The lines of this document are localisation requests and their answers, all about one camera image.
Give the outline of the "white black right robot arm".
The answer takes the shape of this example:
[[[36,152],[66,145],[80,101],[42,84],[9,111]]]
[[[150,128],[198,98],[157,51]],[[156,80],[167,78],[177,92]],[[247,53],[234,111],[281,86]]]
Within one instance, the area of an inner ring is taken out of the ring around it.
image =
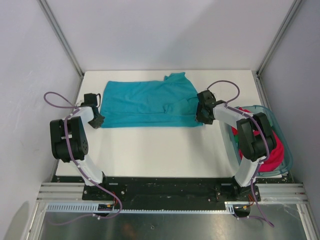
[[[269,119],[263,112],[253,114],[228,106],[225,101],[216,100],[209,90],[198,93],[197,98],[197,122],[211,125],[217,120],[237,130],[242,159],[232,177],[229,194],[235,200],[242,201],[248,196],[261,165],[277,146]]]

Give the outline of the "teal t-shirt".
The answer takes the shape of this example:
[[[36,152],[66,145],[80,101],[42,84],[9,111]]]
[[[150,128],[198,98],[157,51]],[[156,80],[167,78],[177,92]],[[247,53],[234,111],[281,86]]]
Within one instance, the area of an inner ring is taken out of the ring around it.
[[[163,80],[109,81],[100,106],[102,127],[200,127],[197,94],[185,72],[171,73]]]

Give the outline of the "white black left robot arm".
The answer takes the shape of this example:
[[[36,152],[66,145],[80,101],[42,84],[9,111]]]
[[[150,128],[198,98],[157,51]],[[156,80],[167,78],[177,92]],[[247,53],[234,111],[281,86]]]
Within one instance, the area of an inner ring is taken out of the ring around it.
[[[83,102],[77,106],[70,101],[68,108],[73,112],[64,119],[49,123],[51,151],[55,159],[73,164],[82,176],[85,185],[94,186],[93,194],[100,200],[110,196],[111,188],[103,183],[105,174],[89,156],[89,143],[85,126],[100,128],[105,120],[99,112],[101,94],[86,93]]]

